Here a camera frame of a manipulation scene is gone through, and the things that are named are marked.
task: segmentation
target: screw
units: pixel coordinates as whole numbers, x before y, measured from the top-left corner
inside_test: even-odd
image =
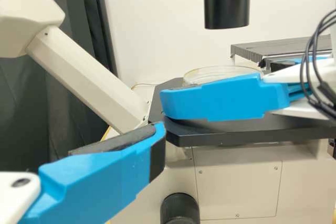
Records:
[[[29,178],[20,178],[14,183],[12,183],[12,187],[22,187],[24,185],[27,185],[30,182]]]

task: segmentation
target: white wall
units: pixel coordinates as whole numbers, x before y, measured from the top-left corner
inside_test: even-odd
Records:
[[[106,0],[120,78],[127,84],[230,63],[230,45],[309,36],[335,0],[251,0],[250,25],[204,29],[203,0]]]

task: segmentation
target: black stage plate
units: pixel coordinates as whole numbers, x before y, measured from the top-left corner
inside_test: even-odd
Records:
[[[330,121],[283,115],[266,114],[263,119],[223,122],[172,120],[163,115],[159,94],[163,89],[181,87],[182,80],[172,79],[155,87],[149,115],[150,122],[164,122],[167,140],[176,146],[233,146],[336,138],[336,125]]]

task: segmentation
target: cable bundle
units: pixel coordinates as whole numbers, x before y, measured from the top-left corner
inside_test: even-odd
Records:
[[[326,14],[321,21],[319,22],[314,34],[308,40],[306,50],[302,56],[302,62],[300,67],[300,84],[304,91],[306,98],[308,99],[309,104],[311,104],[314,108],[320,111],[322,114],[327,116],[328,118],[336,121],[336,93],[331,89],[327,82],[325,82],[319,70],[317,68],[317,46],[318,46],[318,38],[322,32],[326,29],[331,27],[332,25],[336,24],[336,9],[332,10],[328,14]],[[313,63],[313,70],[317,76],[319,81],[319,85],[317,89],[329,100],[329,103],[326,103],[321,100],[321,97],[317,94],[315,88],[312,85],[311,78],[310,78],[310,67],[309,67],[309,54],[312,55],[312,63]],[[306,75],[307,75],[307,85],[304,83],[303,79],[303,68],[306,67]]]

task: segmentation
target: clear petri dish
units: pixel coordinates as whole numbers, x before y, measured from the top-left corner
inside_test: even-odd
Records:
[[[193,84],[203,84],[249,73],[260,73],[261,76],[263,75],[261,69],[236,65],[197,68],[184,75],[183,85],[188,86]]]

